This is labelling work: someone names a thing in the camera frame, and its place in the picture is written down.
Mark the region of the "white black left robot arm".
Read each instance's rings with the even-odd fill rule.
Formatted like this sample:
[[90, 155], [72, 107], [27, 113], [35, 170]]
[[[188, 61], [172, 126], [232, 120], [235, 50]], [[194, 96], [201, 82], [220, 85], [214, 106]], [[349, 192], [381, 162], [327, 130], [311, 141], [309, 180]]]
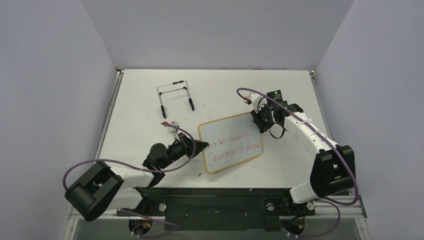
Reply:
[[149, 210], [149, 201], [137, 189], [155, 187], [165, 177], [166, 167], [184, 156], [199, 155], [209, 145], [180, 133], [171, 145], [154, 144], [141, 167], [127, 163], [111, 167], [108, 159], [95, 159], [86, 172], [65, 187], [64, 197], [88, 222], [114, 209], [131, 209], [143, 215]]

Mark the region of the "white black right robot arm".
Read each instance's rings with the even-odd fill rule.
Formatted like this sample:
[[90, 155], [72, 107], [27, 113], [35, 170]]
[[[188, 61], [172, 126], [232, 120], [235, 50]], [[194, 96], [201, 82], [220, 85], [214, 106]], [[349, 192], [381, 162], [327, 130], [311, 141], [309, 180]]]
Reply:
[[282, 199], [287, 213], [296, 213], [305, 202], [358, 187], [353, 149], [328, 138], [298, 104], [283, 100], [280, 90], [268, 92], [266, 96], [251, 92], [245, 102], [253, 107], [250, 114], [260, 133], [279, 125], [283, 133], [291, 133], [313, 157], [309, 179], [292, 187], [290, 195]]

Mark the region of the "yellow framed whiteboard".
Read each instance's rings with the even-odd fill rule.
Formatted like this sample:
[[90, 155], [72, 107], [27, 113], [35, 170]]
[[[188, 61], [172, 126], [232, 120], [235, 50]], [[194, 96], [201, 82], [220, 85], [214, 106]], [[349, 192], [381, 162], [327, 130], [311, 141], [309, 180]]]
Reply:
[[264, 153], [262, 134], [249, 112], [204, 122], [198, 126], [198, 134], [202, 142], [208, 143], [202, 156], [209, 174]]

